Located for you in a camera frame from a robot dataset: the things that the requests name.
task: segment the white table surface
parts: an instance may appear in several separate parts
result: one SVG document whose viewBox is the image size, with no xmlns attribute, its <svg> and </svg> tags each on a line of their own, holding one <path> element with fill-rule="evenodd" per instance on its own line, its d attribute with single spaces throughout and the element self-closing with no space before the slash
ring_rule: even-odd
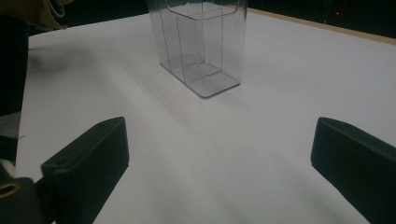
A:
<svg viewBox="0 0 396 224">
<path fill-rule="evenodd" d="M 309 157 L 319 117 L 396 146 L 396 46 L 249 13 L 242 85 L 208 100 L 156 55 L 149 15 L 31 37 L 17 176 L 124 116 L 95 223 L 367 223 Z"/>
</svg>

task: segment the dark background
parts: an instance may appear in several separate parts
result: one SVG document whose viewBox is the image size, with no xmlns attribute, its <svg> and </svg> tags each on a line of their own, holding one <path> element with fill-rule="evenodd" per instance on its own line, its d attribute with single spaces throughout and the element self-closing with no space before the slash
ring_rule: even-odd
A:
<svg viewBox="0 0 396 224">
<path fill-rule="evenodd" d="M 248 6 L 396 38 L 396 0 L 249 0 Z M 69 26 L 148 13 L 146 0 L 75 0 L 65 10 L 66 16 L 58 21 Z"/>
</svg>

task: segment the table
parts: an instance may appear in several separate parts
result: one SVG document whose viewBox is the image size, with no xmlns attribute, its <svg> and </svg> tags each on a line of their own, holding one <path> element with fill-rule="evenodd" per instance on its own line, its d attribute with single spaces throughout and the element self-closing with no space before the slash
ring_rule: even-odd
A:
<svg viewBox="0 0 396 224">
<path fill-rule="evenodd" d="M 310 164 L 319 117 L 396 146 L 396 46 L 248 13 L 241 86 L 203 100 L 149 15 L 33 36 L 17 176 L 124 116 L 130 167 L 95 223 L 367 223 Z"/>
</svg>

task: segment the wooden table edge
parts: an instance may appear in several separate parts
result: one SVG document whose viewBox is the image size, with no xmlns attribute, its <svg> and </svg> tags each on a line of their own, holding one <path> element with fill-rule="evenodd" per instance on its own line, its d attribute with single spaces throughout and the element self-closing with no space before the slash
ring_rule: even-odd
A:
<svg viewBox="0 0 396 224">
<path fill-rule="evenodd" d="M 261 10 L 254 9 L 254 8 L 248 8 L 247 11 L 248 12 L 252 12 L 252 13 L 256 13 L 256 14 L 260 14 L 260 15 L 263 15 L 263 16 L 269 16 L 269 17 L 281 19 L 281 20 L 284 20 L 284 21 L 298 22 L 300 24 L 315 26 L 315 27 L 318 27 L 318 28 L 321 28 L 321 29 L 331 30 L 331 31 L 335 31 L 335 32 L 338 32 L 338 33 L 346 34 L 346 35 L 353 35 L 353 36 L 357 36 L 357 37 L 361 37 L 361 38 L 365 38 L 365 39 L 370 39 L 370 40 L 374 40 L 374 41 L 378 41 L 378 42 L 382 42 L 382 43 L 396 45 L 396 39 L 385 37 L 385 36 L 381 36 L 381 35 L 371 35 L 371 34 L 367 34 L 367 33 L 364 33 L 364 32 L 348 30 L 348 29 L 345 29 L 345 28 L 331 26 L 331 25 L 327 25 L 327 24 L 322 24 L 322 23 L 318 23 L 318 22 L 314 22 L 314 21 L 305 21 L 305 20 L 301 20 L 301 19 L 297 19 L 297 18 L 293 18 L 293 17 L 289 17 L 289 16 L 275 14 L 275 13 L 272 13 L 272 12 L 261 11 Z"/>
</svg>

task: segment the clear plastic box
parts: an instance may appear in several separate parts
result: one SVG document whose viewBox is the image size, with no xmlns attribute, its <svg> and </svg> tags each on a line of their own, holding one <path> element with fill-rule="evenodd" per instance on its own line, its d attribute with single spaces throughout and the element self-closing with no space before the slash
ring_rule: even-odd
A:
<svg viewBox="0 0 396 224">
<path fill-rule="evenodd" d="M 241 83 L 248 0 L 148 0 L 161 65 L 201 97 Z"/>
</svg>

